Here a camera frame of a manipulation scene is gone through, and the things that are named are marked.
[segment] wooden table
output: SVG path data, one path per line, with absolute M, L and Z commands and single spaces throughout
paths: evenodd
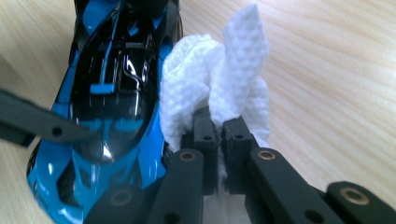
M 396 207 L 396 2 L 181 1 L 185 35 L 259 6 L 271 52 L 271 146 L 306 181 L 365 186 Z M 0 3 L 0 88 L 50 108 L 74 28 L 72 0 Z M 0 222 L 50 223 L 27 188 L 32 149 L 0 141 Z

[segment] car body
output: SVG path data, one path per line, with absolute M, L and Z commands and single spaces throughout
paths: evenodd
M 75 145 L 42 140 L 27 169 L 57 223 L 142 223 L 166 172 L 159 83 L 182 36 L 178 1 L 159 1 L 152 15 L 135 2 L 75 1 L 69 67 L 52 112 L 98 134 Z

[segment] toy car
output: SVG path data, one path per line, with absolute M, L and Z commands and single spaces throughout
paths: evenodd
M 182 37 L 178 1 L 136 2 L 75 1 L 69 68 L 52 112 L 98 134 L 76 145 L 42 140 L 27 168 L 31 191 L 57 223 L 108 223 L 110 215 L 111 223 L 141 223 L 165 174 L 159 83 Z

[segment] white tissue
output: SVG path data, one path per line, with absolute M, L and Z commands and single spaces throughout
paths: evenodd
M 268 147 L 268 90 L 261 77 L 268 44 L 256 5 L 237 12 L 223 31 L 224 43 L 209 35 L 182 38 L 165 59 L 160 93 L 161 128 L 173 151 L 192 128 L 192 114 L 209 105 L 219 128 L 242 115 L 261 147 Z M 219 154 L 219 180 L 226 176 Z M 205 197 L 204 223 L 249 223 L 244 197 L 219 188 Z

